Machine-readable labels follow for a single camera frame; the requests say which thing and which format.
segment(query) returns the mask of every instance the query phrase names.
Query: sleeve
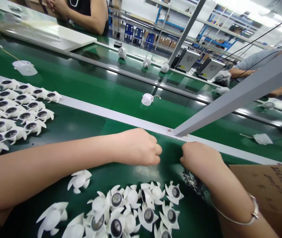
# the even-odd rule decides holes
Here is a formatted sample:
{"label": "sleeve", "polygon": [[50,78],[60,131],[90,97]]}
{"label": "sleeve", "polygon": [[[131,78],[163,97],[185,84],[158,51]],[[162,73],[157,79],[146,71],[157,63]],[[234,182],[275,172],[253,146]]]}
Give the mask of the sleeve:
{"label": "sleeve", "polygon": [[254,65],[254,61],[256,59],[256,54],[250,55],[246,59],[242,60],[240,63],[235,65],[233,68],[237,68],[240,70],[247,70]]}

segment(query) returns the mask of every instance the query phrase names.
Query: electrical box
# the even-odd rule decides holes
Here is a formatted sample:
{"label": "electrical box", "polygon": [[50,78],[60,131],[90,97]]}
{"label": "electrical box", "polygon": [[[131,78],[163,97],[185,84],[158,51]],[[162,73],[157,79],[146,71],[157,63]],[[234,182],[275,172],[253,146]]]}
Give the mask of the electrical box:
{"label": "electrical box", "polygon": [[179,55],[179,60],[176,63],[175,68],[188,72],[194,63],[198,60],[200,54],[190,50],[190,49],[183,49],[183,51]]}
{"label": "electrical box", "polygon": [[197,68],[196,74],[198,77],[211,80],[224,66],[224,63],[208,58]]}

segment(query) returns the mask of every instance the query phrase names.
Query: hand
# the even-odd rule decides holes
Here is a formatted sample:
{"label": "hand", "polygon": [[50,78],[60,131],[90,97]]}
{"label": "hand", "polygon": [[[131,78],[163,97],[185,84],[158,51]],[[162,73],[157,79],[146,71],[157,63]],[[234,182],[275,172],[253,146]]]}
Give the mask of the hand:
{"label": "hand", "polygon": [[198,176],[207,186],[223,176],[229,169],[221,154],[214,148],[199,142],[187,142],[182,146],[181,163]]}
{"label": "hand", "polygon": [[112,136],[115,161],[128,165],[151,166],[160,163],[162,148],[144,129],[136,128]]}
{"label": "hand", "polygon": [[68,17],[70,8],[65,0],[47,0],[54,6],[54,11],[59,12],[61,15]]}

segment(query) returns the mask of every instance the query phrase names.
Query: fist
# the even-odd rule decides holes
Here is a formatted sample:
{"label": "fist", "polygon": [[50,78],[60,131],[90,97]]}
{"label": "fist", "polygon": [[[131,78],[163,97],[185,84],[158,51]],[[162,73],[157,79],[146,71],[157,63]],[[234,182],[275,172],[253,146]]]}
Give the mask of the fist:
{"label": "fist", "polygon": [[227,167],[221,154],[208,145],[199,142],[187,142],[182,146],[182,149],[181,163],[203,182],[205,179],[212,178],[222,168]]}
{"label": "fist", "polygon": [[136,128],[114,134],[113,149],[115,160],[128,165],[157,165],[162,148],[157,139],[144,129]]}

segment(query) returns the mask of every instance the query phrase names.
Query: gray metal bar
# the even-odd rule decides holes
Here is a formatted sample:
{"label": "gray metal bar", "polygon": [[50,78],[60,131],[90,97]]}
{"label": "gray metal bar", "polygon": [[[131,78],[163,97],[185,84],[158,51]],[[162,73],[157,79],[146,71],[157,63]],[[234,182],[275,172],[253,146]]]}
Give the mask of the gray metal bar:
{"label": "gray metal bar", "polygon": [[282,54],[171,131],[183,137],[282,86]]}
{"label": "gray metal bar", "polygon": [[170,57],[170,61],[168,62],[168,65],[171,66],[171,64],[173,63],[176,55],[178,54],[178,51],[181,49],[181,46],[184,42],[184,40],[186,39],[186,36],[188,35],[188,32],[190,31],[191,27],[193,26],[194,24],[194,21],[197,19],[198,17],[198,14],[200,13],[202,7],[204,6],[206,0],[200,0],[199,3],[197,4],[197,7],[194,11],[194,13],[191,15],[189,21],[188,21],[188,24],[185,28],[185,30],[183,31],[183,34],[181,35],[180,37],[180,40],[178,41],[175,49],[174,49],[174,52],[172,53],[172,56]]}

